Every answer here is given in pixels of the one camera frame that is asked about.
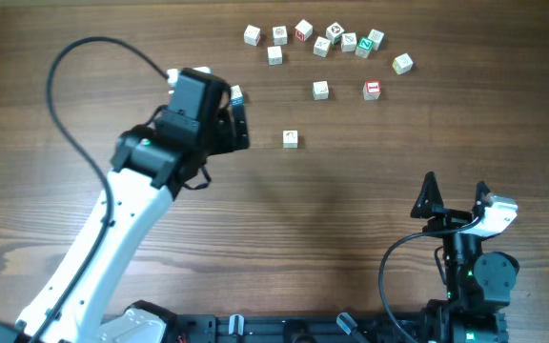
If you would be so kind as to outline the wooden block with drawing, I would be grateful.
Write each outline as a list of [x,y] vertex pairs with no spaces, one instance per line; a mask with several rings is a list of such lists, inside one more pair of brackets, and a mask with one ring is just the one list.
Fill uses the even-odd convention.
[[284,149],[297,149],[299,144],[298,131],[284,131],[282,133]]

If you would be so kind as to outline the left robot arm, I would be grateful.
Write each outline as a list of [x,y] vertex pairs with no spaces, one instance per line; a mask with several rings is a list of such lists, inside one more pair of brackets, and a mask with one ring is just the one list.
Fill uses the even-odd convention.
[[113,291],[149,230],[211,155],[245,150],[242,106],[221,102],[230,85],[208,68],[178,72],[153,126],[124,132],[112,168],[80,233],[44,289],[15,323],[0,321],[0,342],[99,342]]

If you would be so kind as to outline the wooden block pale picture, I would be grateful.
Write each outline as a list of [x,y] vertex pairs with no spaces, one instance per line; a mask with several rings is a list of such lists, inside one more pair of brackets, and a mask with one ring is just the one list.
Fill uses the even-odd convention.
[[327,81],[316,81],[313,83],[314,100],[326,100],[329,98],[329,86]]

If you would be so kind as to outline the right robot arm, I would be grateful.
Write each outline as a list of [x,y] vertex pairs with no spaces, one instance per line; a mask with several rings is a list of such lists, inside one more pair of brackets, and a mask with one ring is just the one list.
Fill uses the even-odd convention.
[[498,236],[516,219],[515,200],[477,184],[470,211],[445,207],[436,176],[426,173],[413,218],[425,219],[422,232],[442,240],[437,264],[446,287],[445,300],[430,300],[421,311],[419,342],[505,343],[510,340],[505,314],[519,273],[516,258],[485,252],[482,242]]

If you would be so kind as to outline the wooden block red frame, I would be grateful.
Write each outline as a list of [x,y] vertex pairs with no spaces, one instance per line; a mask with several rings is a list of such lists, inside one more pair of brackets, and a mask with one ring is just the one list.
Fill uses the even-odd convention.
[[378,80],[368,80],[363,85],[363,98],[366,101],[377,100],[381,95],[381,86]]

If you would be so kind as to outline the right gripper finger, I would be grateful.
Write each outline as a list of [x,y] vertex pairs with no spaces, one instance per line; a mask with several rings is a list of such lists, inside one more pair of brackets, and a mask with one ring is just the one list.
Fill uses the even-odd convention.
[[412,218],[428,219],[444,215],[444,204],[433,171],[425,174],[419,196],[410,216]]
[[485,209],[490,206],[487,199],[489,193],[490,189],[483,181],[477,183],[474,206],[471,209],[472,214],[484,214]]

